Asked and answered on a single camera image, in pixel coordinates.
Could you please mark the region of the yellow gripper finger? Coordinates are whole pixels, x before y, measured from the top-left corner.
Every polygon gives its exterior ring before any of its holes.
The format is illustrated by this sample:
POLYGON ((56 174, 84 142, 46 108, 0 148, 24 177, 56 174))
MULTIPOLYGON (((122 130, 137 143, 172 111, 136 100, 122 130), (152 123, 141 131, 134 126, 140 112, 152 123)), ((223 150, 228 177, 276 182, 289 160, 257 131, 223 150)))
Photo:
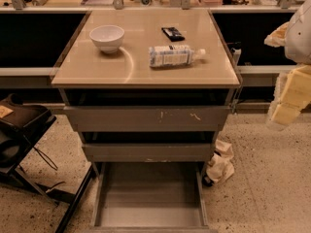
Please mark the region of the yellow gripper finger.
POLYGON ((264 43, 273 48, 284 47, 286 45, 286 36, 289 24, 283 23, 277 27, 272 33, 266 36, 264 43))
POLYGON ((267 113, 269 129, 282 131, 311 103, 311 65, 298 65, 276 80, 274 100, 267 113))

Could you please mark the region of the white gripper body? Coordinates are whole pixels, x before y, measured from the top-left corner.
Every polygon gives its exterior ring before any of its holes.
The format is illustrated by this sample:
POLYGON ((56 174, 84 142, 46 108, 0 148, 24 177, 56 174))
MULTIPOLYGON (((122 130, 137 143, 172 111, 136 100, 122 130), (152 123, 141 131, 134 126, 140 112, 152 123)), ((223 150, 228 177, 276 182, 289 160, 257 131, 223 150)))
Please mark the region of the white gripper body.
POLYGON ((285 56, 296 63, 311 64, 311 0, 306 0, 289 21, 285 56))

